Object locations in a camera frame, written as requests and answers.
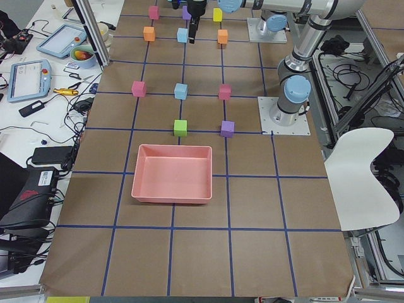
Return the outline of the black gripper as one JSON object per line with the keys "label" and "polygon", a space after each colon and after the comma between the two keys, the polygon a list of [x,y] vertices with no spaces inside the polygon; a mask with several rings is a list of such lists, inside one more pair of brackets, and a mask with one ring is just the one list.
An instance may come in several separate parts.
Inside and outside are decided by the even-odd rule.
{"label": "black gripper", "polygon": [[191,15],[189,22],[188,40],[195,43],[196,33],[199,27],[199,18],[205,14],[207,0],[187,0],[187,12]]}

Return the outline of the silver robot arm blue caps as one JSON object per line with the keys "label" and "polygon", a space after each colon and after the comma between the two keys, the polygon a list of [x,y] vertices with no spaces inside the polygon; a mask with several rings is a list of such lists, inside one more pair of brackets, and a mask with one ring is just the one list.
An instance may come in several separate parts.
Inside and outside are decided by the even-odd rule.
{"label": "silver robot arm blue caps", "polygon": [[261,10],[260,20],[256,31],[260,36],[277,33],[287,27],[287,13],[283,11]]}
{"label": "silver robot arm blue caps", "polygon": [[312,55],[334,20],[353,15],[363,1],[219,1],[220,9],[233,13],[239,8],[294,12],[309,19],[292,52],[279,63],[278,76],[282,92],[269,110],[271,120],[280,126],[291,126],[311,93],[311,84],[302,73],[307,71]]}

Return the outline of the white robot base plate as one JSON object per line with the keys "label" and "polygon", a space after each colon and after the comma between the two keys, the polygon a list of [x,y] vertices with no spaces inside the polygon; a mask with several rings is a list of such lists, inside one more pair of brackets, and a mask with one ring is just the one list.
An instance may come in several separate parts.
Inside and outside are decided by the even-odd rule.
{"label": "white robot base plate", "polygon": [[287,37],[285,27],[287,17],[285,15],[273,15],[266,21],[262,18],[248,18],[247,29],[249,41],[257,43],[286,44]]}
{"label": "white robot base plate", "polygon": [[286,114],[278,108],[278,97],[258,97],[261,133],[265,135],[310,136],[311,132],[302,104],[299,111]]}

